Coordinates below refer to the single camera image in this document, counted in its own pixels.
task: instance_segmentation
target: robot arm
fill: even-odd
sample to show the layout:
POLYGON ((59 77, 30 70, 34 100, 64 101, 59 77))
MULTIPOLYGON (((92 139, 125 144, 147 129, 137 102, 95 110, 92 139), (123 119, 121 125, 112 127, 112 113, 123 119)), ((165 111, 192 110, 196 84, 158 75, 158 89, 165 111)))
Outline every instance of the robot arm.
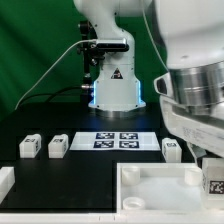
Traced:
POLYGON ((169 73, 155 80, 165 124, 173 135, 224 157, 224 2, 155 2, 168 53, 169 73))
MULTIPOLYGON (((105 51, 100 75, 94 83, 94 99, 89 104, 93 112, 106 117, 127 117, 143 108, 140 82, 135 77, 135 42, 132 35, 119 28, 115 16, 141 16, 140 0, 74 0, 82 14, 96 31, 96 48, 128 45, 128 51, 105 51)), ((144 0, 147 9, 151 0, 144 0)))

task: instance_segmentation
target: black table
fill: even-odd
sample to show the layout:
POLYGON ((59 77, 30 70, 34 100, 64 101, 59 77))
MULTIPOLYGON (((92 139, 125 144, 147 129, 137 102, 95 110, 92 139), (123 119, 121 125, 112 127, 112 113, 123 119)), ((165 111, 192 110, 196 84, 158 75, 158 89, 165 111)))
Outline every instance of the black table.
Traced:
MULTIPOLYGON (((160 151, 67 151, 64 159, 48 158, 54 135, 67 134, 70 144, 77 131, 155 132, 159 143, 172 137, 157 103, 145 113, 126 119, 91 115, 80 103, 26 104, 0 123, 0 167, 15 167, 16 184, 0 205, 0 212, 116 212, 116 164, 164 162, 160 151), (35 159, 20 159, 19 143, 40 134, 42 148, 35 159)), ((179 140, 183 162, 193 158, 179 140)))

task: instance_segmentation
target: small white box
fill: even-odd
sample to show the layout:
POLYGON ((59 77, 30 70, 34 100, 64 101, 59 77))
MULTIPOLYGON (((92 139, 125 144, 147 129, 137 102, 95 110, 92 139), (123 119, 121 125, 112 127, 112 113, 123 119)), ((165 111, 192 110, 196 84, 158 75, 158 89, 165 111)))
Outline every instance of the small white box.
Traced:
POLYGON ((0 204, 15 183, 13 167, 2 167, 0 170, 0 204))
POLYGON ((41 149, 41 136, 39 134, 27 135, 20 143, 20 158, 35 158, 41 149))
POLYGON ((204 158, 202 201, 206 208, 224 209, 224 159, 204 158))
POLYGON ((49 158, 62 159, 68 150, 68 136, 55 135, 48 144, 49 158))
POLYGON ((181 163, 182 149, 177 140, 164 138, 162 140, 162 153, 167 163, 181 163))

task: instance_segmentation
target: warning label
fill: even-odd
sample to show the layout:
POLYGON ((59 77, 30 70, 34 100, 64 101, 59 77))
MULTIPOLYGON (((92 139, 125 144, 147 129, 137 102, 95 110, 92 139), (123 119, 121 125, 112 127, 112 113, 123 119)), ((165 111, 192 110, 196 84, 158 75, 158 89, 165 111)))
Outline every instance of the warning label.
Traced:
POLYGON ((112 75, 111 79, 123 79, 120 70, 117 68, 112 75))

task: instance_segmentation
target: blue light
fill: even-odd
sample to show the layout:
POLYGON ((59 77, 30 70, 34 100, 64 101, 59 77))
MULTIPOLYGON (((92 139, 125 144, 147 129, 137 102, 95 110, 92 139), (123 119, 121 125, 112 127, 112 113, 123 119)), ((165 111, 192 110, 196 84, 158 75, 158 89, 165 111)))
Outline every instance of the blue light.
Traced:
POLYGON ((141 97, 141 90, 142 90, 142 87, 141 87, 141 83, 140 81, 138 82, 138 103, 140 104, 142 102, 142 97, 141 97))
POLYGON ((93 84, 93 104, 96 104, 96 82, 93 84))

